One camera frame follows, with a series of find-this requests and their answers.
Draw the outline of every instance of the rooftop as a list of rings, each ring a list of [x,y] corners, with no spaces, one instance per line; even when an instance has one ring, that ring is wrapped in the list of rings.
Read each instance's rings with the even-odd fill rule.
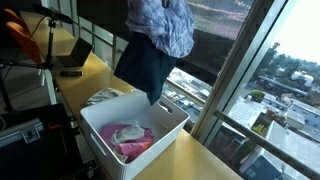
[[[275,121],[269,126],[265,138],[306,166],[320,172],[320,144],[307,140],[290,130],[285,130]],[[261,155],[281,172],[283,161],[264,149],[261,149]],[[294,179],[308,179],[288,165],[285,166],[284,172]]]
[[[265,95],[264,95],[264,99],[268,99],[269,101],[272,101],[282,107],[287,107],[287,105],[285,105],[284,103],[280,102],[277,100],[277,97],[271,95],[271,94],[268,94],[266,92],[263,92]]]
[[[261,112],[266,112],[266,108],[263,104],[255,101],[247,101],[243,97],[239,97],[236,103],[233,105],[228,116],[243,125],[246,128],[251,129]]]
[[[296,112],[294,112],[292,110],[288,110],[286,112],[286,116],[288,118],[290,118],[291,120],[293,120],[293,121],[296,121],[296,122],[298,122],[300,124],[305,125],[305,119],[306,118],[303,115],[299,114],[299,113],[296,113]]]
[[[292,99],[292,100],[293,100],[293,104],[292,105],[296,105],[296,106],[301,107],[302,109],[304,109],[306,111],[312,112],[312,113],[320,116],[320,110],[319,109],[317,109],[315,107],[312,107],[309,104],[303,103],[301,101],[298,101],[298,100],[295,100],[295,99]]]
[[[304,71],[302,71],[302,72],[295,71],[295,72],[294,72],[294,75],[303,76],[304,78],[308,78],[308,79],[313,79],[312,76],[306,74],[306,72],[304,72]]]
[[[266,81],[269,81],[269,82],[271,82],[271,83],[273,83],[273,84],[277,84],[277,85],[279,85],[279,86],[281,86],[281,87],[290,89],[290,90],[295,91],[295,92],[297,92],[297,93],[299,93],[299,94],[303,94],[303,95],[305,95],[305,96],[308,95],[307,92],[304,92],[304,91],[301,91],[300,89],[293,88],[293,87],[291,87],[291,86],[282,84],[282,83],[280,83],[280,82],[278,82],[278,81],[276,81],[276,80],[274,80],[274,79],[270,79],[270,78],[265,77],[265,76],[259,76],[259,78],[261,78],[261,79],[263,79],[263,80],[266,80]]]

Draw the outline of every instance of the dark pants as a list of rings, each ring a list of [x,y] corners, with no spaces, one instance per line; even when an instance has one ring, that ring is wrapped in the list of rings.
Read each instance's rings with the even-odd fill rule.
[[[146,92],[150,105],[153,105],[160,98],[164,81],[176,60],[156,49],[147,35],[135,32],[114,75]]]

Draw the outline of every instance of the orange object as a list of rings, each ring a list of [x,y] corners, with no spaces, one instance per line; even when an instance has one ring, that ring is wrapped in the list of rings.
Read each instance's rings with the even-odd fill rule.
[[[15,23],[20,24],[23,27],[27,27],[26,23],[24,22],[24,20],[13,10],[11,9],[4,9],[3,10],[5,15],[6,15],[6,20],[7,21],[12,21]]]
[[[29,30],[16,22],[7,22],[6,27],[29,58],[36,64],[41,64],[42,58],[39,47],[31,37]]]

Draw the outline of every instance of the white plastic bin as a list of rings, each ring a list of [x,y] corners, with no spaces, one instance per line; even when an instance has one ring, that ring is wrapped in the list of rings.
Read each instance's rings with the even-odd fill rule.
[[[150,106],[144,92],[136,90],[81,110],[84,134],[89,146],[114,180],[131,180],[178,136],[189,115],[165,97]],[[99,136],[107,124],[138,121],[141,127],[151,128],[153,145],[128,164],[114,155]]]

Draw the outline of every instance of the metal stand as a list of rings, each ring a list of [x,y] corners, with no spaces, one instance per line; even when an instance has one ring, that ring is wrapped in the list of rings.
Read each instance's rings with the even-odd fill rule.
[[[52,41],[53,41],[53,33],[54,33],[54,28],[56,27],[56,21],[53,20],[52,18],[49,18],[49,27],[50,27],[50,32],[49,32],[49,41],[48,41],[48,54],[46,56],[46,61],[44,63],[42,63],[41,65],[33,65],[33,64],[26,64],[26,63],[20,63],[18,61],[14,61],[14,60],[1,60],[0,59],[0,91],[1,91],[1,95],[4,99],[5,102],[5,111],[7,111],[9,114],[19,114],[18,111],[16,111],[9,100],[9,96],[6,90],[6,87],[4,85],[3,79],[2,79],[2,72],[1,69],[5,68],[7,65],[10,66],[24,66],[24,67],[31,67],[31,68],[37,68],[37,69],[51,69],[52,68],[52,64],[51,64],[51,60],[52,60]]]
[[[5,68],[7,65],[10,66],[23,66],[23,67],[32,67],[32,68],[37,68],[37,69],[46,69],[43,66],[39,66],[39,65],[33,65],[33,64],[27,64],[27,63],[20,63],[18,61],[13,61],[13,60],[1,60],[0,59],[0,91],[1,91],[1,95],[3,97],[3,100],[5,102],[6,107],[4,108],[5,111],[7,111],[9,114],[12,115],[17,115],[19,114],[18,111],[16,111],[9,100],[9,96],[6,90],[6,87],[4,85],[3,82],[3,78],[2,78],[2,69]]]
[[[50,31],[49,31],[49,41],[48,41],[48,53],[46,56],[46,61],[42,64],[44,67],[46,67],[47,69],[51,69],[52,68],[52,41],[53,41],[53,34],[54,34],[54,28],[56,27],[56,21],[49,18],[49,24],[48,26],[50,27]]]

